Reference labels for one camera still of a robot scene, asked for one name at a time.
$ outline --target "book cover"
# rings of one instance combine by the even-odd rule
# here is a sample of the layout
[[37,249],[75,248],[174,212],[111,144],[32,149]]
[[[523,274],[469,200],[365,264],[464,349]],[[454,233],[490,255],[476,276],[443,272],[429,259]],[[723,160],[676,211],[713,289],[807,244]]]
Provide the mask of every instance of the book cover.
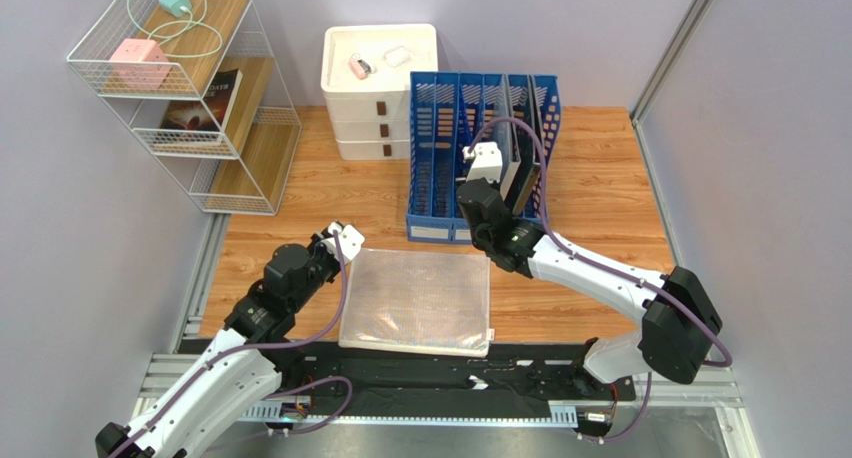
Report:
[[[216,73],[210,87],[207,89],[207,94],[204,95],[204,103],[210,108],[210,113],[204,109],[199,101],[172,101],[163,116],[163,122],[160,125],[164,130],[179,130],[179,131],[195,131],[195,132],[218,132],[219,127],[216,126],[216,121],[221,123],[222,130],[228,126],[228,119],[231,115],[231,110],[234,105],[234,100],[237,96],[237,90],[242,80],[240,70],[222,71]],[[211,136],[209,140],[203,135],[186,135],[185,139],[172,141],[172,143],[185,144],[186,142],[206,143],[221,141]]]

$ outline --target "drawer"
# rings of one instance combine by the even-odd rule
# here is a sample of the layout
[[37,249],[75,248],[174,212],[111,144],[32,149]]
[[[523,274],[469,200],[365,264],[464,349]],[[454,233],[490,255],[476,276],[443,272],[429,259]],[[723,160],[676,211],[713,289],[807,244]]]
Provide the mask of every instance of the drawer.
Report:
[[357,98],[335,95],[325,95],[331,121],[408,121],[409,91],[359,93]]
[[406,121],[332,121],[337,141],[403,141],[411,139],[411,127]]
[[337,141],[337,149],[344,160],[401,160],[411,157],[411,142],[408,140]]

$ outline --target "book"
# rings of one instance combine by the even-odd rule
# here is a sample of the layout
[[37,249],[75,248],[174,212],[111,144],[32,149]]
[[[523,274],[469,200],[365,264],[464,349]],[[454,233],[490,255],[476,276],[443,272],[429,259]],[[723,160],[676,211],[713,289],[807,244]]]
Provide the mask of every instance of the book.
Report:
[[[186,132],[224,132],[231,118],[242,78],[243,74],[238,69],[216,73],[207,93],[204,95],[204,103],[210,109],[210,113],[204,109],[200,101],[172,101],[169,103],[165,115],[163,115],[160,129]],[[216,126],[217,121],[222,125],[221,129]],[[210,145],[221,143],[222,135],[186,133],[175,137],[174,134],[169,133],[158,141],[159,143],[155,144],[159,147],[163,145]]]

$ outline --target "white drawer unit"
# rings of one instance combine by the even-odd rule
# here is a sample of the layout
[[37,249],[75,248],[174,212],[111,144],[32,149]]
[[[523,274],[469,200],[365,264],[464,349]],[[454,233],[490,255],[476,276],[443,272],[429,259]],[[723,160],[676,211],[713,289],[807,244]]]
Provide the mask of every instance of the white drawer unit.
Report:
[[[393,56],[386,59],[392,50]],[[354,54],[372,69],[363,80],[349,66]],[[410,74],[437,70],[437,34],[432,25],[345,26],[326,31],[322,90],[340,156],[344,160],[409,158]]]

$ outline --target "gray floor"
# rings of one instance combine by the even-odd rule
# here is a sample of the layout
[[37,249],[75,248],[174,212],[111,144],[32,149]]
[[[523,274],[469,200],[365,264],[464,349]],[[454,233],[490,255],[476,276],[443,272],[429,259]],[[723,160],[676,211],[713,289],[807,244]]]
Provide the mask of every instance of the gray floor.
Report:
[[[632,419],[619,410],[617,428]],[[264,428],[237,423],[217,444]],[[315,433],[284,439],[262,438],[205,457],[328,458],[726,458],[713,408],[658,408],[648,411],[633,434],[603,447],[579,442],[573,431],[531,428],[331,425]]]

